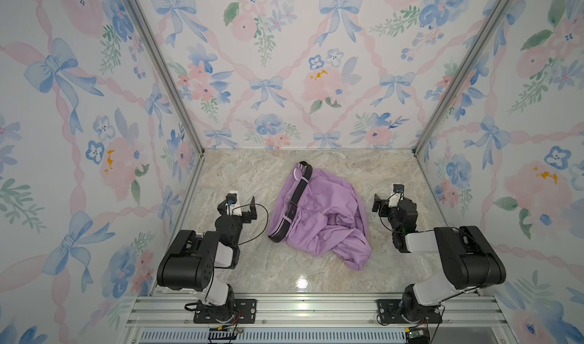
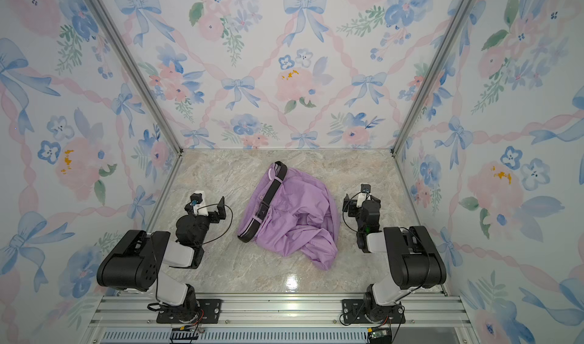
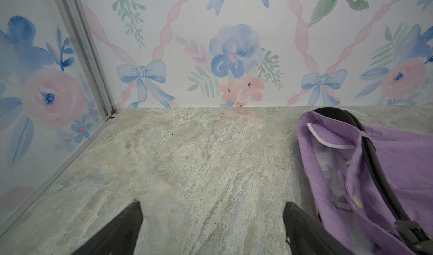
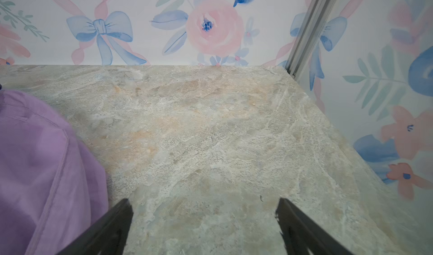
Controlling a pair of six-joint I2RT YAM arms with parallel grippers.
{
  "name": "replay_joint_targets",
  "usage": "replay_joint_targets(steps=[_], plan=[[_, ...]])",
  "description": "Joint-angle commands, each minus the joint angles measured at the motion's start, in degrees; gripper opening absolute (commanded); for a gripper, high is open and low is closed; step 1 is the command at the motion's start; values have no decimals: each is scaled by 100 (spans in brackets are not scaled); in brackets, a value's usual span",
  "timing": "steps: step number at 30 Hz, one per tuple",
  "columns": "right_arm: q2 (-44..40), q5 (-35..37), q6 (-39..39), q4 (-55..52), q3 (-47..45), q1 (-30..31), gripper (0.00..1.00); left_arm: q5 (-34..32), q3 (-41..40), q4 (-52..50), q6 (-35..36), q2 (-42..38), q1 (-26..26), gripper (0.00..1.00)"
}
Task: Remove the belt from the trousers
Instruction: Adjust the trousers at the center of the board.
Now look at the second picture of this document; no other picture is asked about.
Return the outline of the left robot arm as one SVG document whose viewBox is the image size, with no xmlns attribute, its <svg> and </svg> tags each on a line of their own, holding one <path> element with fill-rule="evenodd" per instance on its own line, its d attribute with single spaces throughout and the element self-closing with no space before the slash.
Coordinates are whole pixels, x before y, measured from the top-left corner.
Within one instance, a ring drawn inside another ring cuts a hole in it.
<svg viewBox="0 0 584 344">
<path fill-rule="evenodd" d="M 185 205 L 185 216 L 176 222 L 175 239 L 168 231 L 128 231 L 99 266 L 97 283 L 150 296 L 147 309 L 157 314 L 158 324 L 217 324 L 222 300 L 197 298 L 192 285 L 163 269 L 198 269 L 211 225 L 224 221 L 231 211 L 225 199 L 206 204 L 204 193 L 195 192 Z"/>
</svg>

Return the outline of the black leather belt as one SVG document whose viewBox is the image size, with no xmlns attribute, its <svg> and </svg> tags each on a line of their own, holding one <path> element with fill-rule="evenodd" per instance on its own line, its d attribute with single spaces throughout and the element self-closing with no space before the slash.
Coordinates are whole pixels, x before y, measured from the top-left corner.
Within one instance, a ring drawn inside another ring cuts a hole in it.
<svg viewBox="0 0 584 344">
<path fill-rule="evenodd" d="M 276 193 L 283 184 L 286 174 L 287 166 L 280 161 L 275 162 L 274 166 L 268 170 L 268 176 L 271 184 L 269 184 L 269 189 L 264 194 L 264 197 L 260 200 L 258 210 L 250 218 L 246 229 L 242 233 L 238 234 L 238 239 L 240 239 L 242 242 L 249 243 L 257 235 L 268 214 L 270 205 L 275 198 Z"/>
</svg>

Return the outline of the purple trousers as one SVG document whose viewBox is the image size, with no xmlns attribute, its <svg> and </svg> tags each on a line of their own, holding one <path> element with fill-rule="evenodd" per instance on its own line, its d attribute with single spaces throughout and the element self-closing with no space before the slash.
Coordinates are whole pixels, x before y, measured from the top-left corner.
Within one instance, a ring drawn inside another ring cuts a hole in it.
<svg viewBox="0 0 584 344">
<path fill-rule="evenodd" d="M 238 234 L 246 229 L 269 189 L 268 170 L 252 193 Z M 339 231 L 339 211 L 326 185 L 312 175 L 287 166 L 283 184 L 251 241 L 282 257 L 301 252 L 316 268 L 329 270 L 339 252 Z"/>
</svg>

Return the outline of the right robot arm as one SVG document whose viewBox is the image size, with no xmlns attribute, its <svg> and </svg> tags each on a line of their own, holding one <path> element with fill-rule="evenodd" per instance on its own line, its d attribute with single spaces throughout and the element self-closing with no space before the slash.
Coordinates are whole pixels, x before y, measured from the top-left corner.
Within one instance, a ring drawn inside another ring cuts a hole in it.
<svg viewBox="0 0 584 344">
<path fill-rule="evenodd" d="M 342 324 L 404 324 L 402 300 L 419 289 L 441 286 L 447 280 L 447 268 L 424 226 L 380 226 L 381 200 L 367 189 L 346 196 L 342 216 L 357 222 L 356 242 L 365 254 L 385 254 L 389 273 L 370 284 L 361 300 L 342 302 Z"/>
</svg>

